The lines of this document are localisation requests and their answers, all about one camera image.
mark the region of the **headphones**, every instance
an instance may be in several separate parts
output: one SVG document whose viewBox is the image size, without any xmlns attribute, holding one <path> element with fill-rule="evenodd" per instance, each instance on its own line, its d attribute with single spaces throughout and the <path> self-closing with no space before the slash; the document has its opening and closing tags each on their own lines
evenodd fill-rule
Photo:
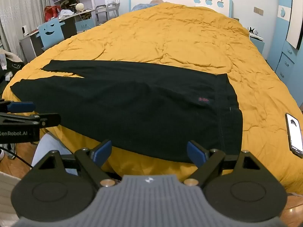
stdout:
<svg viewBox="0 0 303 227">
<path fill-rule="evenodd" d="M 257 31 L 256 29 L 251 28 L 250 26 L 247 27 L 247 30 L 248 30 L 249 32 L 251 32 L 252 34 L 258 35 L 258 31 Z"/>
</svg>

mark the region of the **gray ribbed surface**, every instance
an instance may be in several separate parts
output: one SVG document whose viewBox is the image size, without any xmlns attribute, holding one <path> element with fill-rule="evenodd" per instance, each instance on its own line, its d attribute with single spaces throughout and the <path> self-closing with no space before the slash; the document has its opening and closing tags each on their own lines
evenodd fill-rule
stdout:
<svg viewBox="0 0 303 227">
<path fill-rule="evenodd" d="M 175 175 L 151 177 L 147 183 L 146 176 L 124 176 L 120 184 L 101 188 L 73 218 L 53 223 L 22 218 L 15 227 L 286 227 L 278 217 L 257 224 L 233 221 L 216 212 L 197 186 L 185 186 Z"/>
</svg>

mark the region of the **person's leg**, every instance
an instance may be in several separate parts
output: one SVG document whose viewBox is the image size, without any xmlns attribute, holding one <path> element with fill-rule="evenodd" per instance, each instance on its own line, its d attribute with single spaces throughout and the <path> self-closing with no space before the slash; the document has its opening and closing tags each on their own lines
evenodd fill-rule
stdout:
<svg viewBox="0 0 303 227">
<path fill-rule="evenodd" d="M 37 164 L 51 150 L 58 150 L 60 154 L 72 154 L 57 137 L 49 132 L 41 138 L 31 165 Z M 78 175 L 76 169 L 66 169 L 66 172 Z"/>
</svg>

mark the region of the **yellow duvet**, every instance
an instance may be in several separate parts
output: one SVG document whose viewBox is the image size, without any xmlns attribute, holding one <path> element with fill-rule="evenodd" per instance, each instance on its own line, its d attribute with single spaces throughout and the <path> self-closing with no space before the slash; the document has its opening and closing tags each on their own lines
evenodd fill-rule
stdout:
<svg viewBox="0 0 303 227">
<path fill-rule="evenodd" d="M 252 152 L 288 192 L 303 193 L 303 160 L 289 150 L 284 116 L 290 113 L 303 125 L 302 113 L 238 21 L 208 8 L 171 3 L 127 13 L 35 58 L 17 72 L 3 97 L 18 101 L 10 86 L 21 79 L 72 75 L 42 71 L 52 59 L 124 60 L 227 73 L 243 113 L 242 149 Z M 62 126 L 48 130 L 72 152 L 99 143 Z M 192 164 L 119 148 L 113 148 L 103 168 L 120 175 L 175 173 L 181 180 L 196 170 Z"/>
</svg>

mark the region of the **light switch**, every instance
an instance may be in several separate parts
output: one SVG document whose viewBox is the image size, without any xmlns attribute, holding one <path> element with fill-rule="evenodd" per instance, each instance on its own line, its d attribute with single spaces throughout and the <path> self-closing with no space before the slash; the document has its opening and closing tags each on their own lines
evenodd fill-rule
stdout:
<svg viewBox="0 0 303 227">
<path fill-rule="evenodd" d="M 257 8 L 257 7 L 254 7 L 254 12 L 259 14 L 259 15 L 262 15 L 262 16 L 263 16 L 263 13 L 264 13 L 264 11 L 261 8 Z"/>
</svg>

